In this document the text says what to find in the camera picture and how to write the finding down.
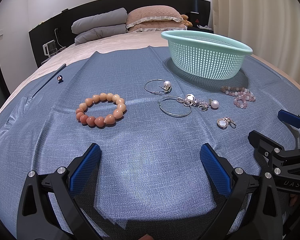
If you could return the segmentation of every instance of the plastic basket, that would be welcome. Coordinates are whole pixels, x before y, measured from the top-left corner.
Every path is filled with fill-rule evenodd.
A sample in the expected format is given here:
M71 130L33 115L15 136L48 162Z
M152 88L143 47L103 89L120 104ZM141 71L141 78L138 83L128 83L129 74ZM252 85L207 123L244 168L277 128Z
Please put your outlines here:
M183 71L209 79L229 79L252 49L233 39L199 31L165 31L173 63Z

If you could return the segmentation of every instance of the blue cloth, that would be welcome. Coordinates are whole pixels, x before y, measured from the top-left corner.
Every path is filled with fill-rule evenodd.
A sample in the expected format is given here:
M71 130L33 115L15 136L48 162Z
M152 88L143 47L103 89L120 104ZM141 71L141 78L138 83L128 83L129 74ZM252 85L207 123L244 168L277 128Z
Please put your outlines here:
M248 142L252 130L285 149L300 147L300 131L277 118L280 109L300 114L300 91L268 66L246 57L229 80L207 80L178 69L167 47L94 53L73 63L31 96L53 73L29 83L0 114L0 219L16 236L17 210L27 173L54 172L81 156L91 143L102 150L101 164L76 197L104 239L132 240L148 233L154 239L196 239L211 223L225 198L210 182L200 161L202 144L209 143L234 167L258 175L266 161ZM151 79L169 80L169 95L192 93L220 102L217 110L193 109L184 118L164 114L159 95L144 90ZM160 82L149 84L160 90ZM247 87L256 96L246 109L220 91L223 85ZM90 128L78 123L74 110L93 94L118 93L127 112L113 127ZM170 100L171 111L185 107ZM115 105L99 102L87 114L106 116ZM217 127L221 117L233 119L236 129ZM280 193L282 213L288 195ZM50 199L64 230L69 228L53 194ZM240 225L247 201L232 230Z

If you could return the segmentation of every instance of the pink crystal bracelet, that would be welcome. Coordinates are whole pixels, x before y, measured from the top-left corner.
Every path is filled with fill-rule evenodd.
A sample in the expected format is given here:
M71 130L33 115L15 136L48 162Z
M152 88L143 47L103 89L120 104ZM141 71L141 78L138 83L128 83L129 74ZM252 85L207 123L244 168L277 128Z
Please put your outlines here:
M117 105L117 109L114 110L113 114L108 114L106 118L99 116L95 118L94 116L87 116L84 114L84 111L87 110L88 106L91 106L92 103L97 103L99 101L106 101L109 102L113 101ZM79 108L75 111L76 118L82 124L88 124L89 126L98 126L104 127L105 124L114 124L116 119L120 119L123 117L123 113L126 111L126 105L124 104L124 99L120 98L118 94L112 93L101 93L100 95L93 95L92 98L87 98L84 103L79 105Z
M253 95L253 93L244 87L221 87L221 90L222 92L226 93L226 95L235 97L233 103L240 108L247 108L248 101L256 101L256 97Z

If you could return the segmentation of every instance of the pink pillow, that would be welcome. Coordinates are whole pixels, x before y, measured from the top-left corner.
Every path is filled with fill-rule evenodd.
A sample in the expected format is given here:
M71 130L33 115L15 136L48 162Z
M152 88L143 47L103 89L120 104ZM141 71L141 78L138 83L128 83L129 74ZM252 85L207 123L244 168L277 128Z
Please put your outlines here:
M150 32L150 31L170 31L170 30L186 30L187 27L183 23L175 21L154 21L143 22L129 28L130 33Z
M128 14L126 28L142 22L170 21L181 22L183 18L176 9L166 5L145 6L133 10Z

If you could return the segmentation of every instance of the gray pillow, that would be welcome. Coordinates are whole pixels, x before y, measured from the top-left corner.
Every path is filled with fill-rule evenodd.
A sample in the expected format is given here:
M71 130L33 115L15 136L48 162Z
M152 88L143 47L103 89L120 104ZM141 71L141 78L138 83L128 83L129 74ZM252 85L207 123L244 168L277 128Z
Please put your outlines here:
M79 34L97 27L123 24L127 22L127 17L128 14L125 8L120 8L111 12L81 18L72 24L71 30L73 33Z
M114 25L114 26L106 26L106 27L98 27L93 28L87 32L80 33L78 36L74 38L74 43L76 45L86 43L88 41L95 41L106 37L111 37L117 34L126 33L126 25Z

